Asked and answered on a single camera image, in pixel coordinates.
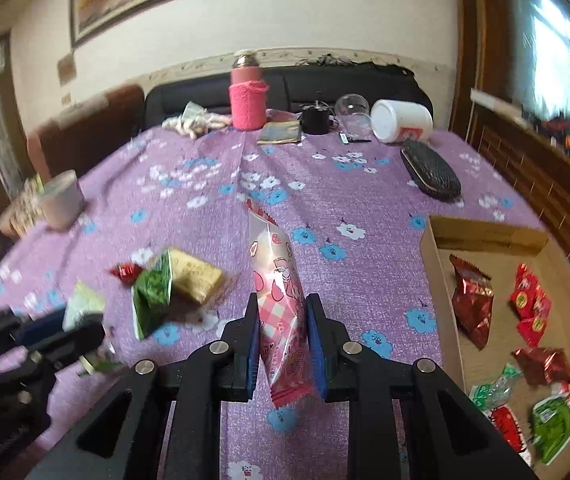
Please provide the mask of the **red gold-emblem snack packet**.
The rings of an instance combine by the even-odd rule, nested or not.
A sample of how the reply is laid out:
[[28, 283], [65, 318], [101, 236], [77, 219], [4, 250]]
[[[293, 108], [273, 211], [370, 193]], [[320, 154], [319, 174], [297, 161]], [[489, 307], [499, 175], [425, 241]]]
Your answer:
[[509, 302], [518, 318], [517, 332], [530, 348], [538, 348], [548, 326], [552, 302], [539, 277], [524, 263], [517, 266], [515, 287]]

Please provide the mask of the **black cup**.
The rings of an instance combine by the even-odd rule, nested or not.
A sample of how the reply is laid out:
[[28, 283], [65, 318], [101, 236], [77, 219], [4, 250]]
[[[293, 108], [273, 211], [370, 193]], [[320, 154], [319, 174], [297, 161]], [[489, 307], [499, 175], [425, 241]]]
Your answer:
[[334, 111], [327, 103], [306, 105], [299, 115], [300, 129], [311, 136], [324, 136], [336, 129]]

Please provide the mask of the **clear glass jar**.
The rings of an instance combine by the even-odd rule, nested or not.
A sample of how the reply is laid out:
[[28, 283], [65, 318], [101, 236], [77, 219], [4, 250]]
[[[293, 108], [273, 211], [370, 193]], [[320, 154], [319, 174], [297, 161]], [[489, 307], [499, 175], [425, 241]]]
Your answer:
[[371, 137], [373, 129], [370, 105], [364, 96], [356, 93], [340, 96], [334, 105], [334, 112], [341, 131], [350, 136]]

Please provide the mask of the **red foil candy packet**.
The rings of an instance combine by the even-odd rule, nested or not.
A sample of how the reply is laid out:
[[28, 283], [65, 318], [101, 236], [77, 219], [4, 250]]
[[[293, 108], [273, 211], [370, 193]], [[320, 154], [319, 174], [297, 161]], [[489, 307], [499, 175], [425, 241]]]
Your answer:
[[570, 384], [570, 364], [561, 348], [517, 349], [512, 354], [528, 385]]

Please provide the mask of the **small red candy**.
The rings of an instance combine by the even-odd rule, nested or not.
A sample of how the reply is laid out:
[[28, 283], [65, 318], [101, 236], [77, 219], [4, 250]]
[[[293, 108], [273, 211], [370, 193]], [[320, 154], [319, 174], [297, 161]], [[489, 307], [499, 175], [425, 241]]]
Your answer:
[[110, 275], [128, 286], [132, 286], [143, 271], [143, 266], [134, 262], [118, 263], [108, 269]]

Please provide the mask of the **wooden brick-pattern cabinet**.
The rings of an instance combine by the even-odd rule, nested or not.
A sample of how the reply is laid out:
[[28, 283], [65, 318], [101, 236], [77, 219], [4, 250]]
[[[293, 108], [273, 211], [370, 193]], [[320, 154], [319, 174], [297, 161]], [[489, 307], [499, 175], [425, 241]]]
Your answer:
[[570, 262], [570, 0], [458, 0], [450, 128], [524, 197]]

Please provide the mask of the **green white packet in tray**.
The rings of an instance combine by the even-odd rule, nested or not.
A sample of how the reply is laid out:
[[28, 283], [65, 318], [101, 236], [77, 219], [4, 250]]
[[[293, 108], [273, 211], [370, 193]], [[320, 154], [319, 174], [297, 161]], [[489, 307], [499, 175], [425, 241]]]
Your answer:
[[548, 466], [570, 441], [570, 406], [560, 394], [549, 396], [533, 405], [530, 422], [536, 457]]

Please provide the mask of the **green clear candy packet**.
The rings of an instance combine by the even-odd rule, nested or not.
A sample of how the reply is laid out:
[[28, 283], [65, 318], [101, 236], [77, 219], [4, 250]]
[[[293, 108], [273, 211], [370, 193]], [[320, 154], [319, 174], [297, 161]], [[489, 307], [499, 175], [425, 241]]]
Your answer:
[[508, 402], [516, 382], [523, 377], [524, 374], [517, 366], [506, 364], [502, 374], [494, 382], [472, 386], [469, 393], [470, 400], [480, 411], [499, 408]]

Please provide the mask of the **pink strawberry snack packet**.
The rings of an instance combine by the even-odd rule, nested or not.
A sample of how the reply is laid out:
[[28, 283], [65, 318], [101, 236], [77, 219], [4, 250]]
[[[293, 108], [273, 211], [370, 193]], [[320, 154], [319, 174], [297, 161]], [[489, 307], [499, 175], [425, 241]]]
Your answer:
[[272, 403], [283, 408], [313, 389], [305, 296], [287, 233], [252, 200], [246, 207], [260, 355]]

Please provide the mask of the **yellow biscuit packet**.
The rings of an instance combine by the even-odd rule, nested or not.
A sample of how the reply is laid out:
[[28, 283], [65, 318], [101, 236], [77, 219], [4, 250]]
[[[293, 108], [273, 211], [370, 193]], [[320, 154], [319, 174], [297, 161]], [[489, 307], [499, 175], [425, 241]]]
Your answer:
[[233, 275], [179, 248], [169, 248], [172, 290], [200, 307], [213, 304], [233, 283]]

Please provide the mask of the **green snack packet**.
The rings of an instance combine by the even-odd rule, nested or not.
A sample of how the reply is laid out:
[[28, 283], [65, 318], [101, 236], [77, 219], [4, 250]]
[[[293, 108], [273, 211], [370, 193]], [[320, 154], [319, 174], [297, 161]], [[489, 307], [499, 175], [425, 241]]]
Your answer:
[[168, 250], [138, 276], [131, 289], [134, 336], [147, 338], [163, 323], [171, 300], [173, 273]]

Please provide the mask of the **small lighter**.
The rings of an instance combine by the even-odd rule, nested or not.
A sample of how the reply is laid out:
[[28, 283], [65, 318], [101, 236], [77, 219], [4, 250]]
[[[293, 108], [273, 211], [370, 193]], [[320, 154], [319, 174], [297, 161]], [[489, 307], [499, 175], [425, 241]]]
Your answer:
[[338, 136], [342, 144], [355, 144], [355, 143], [369, 143], [370, 138], [363, 138], [363, 136], [350, 136], [347, 132], [339, 131]]

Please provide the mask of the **small booklet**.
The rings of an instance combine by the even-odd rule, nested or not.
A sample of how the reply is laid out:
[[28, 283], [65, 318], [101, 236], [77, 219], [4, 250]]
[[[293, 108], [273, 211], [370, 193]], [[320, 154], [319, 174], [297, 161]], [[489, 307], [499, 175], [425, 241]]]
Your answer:
[[288, 122], [268, 122], [263, 126], [258, 136], [257, 143], [288, 144], [299, 143], [301, 140], [300, 124], [298, 120]]

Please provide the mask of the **red strawberry white packet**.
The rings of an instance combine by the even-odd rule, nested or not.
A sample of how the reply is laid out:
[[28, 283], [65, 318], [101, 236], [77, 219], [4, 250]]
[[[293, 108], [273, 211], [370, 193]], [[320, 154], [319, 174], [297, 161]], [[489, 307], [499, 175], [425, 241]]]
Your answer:
[[521, 431], [519, 422], [507, 405], [503, 404], [497, 408], [491, 408], [483, 412], [486, 418], [492, 422], [496, 430], [502, 435], [511, 448], [526, 462], [528, 466], [532, 466], [533, 460], [529, 451], [527, 441]]

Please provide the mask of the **black sofa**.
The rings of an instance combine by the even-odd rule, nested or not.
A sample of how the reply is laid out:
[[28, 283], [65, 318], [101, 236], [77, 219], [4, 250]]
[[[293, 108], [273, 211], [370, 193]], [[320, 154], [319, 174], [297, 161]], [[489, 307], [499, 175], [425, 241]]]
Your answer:
[[[349, 93], [363, 96], [369, 104], [397, 100], [421, 104], [430, 112], [434, 110], [414, 73], [399, 65], [366, 62], [349, 66], [284, 66], [266, 68], [262, 75], [269, 86], [267, 105], [276, 110], [298, 113], [316, 99], [333, 105]], [[189, 102], [214, 113], [229, 113], [229, 84], [228, 74], [159, 84], [145, 98], [140, 129], [161, 125], [165, 119], [179, 115]]]

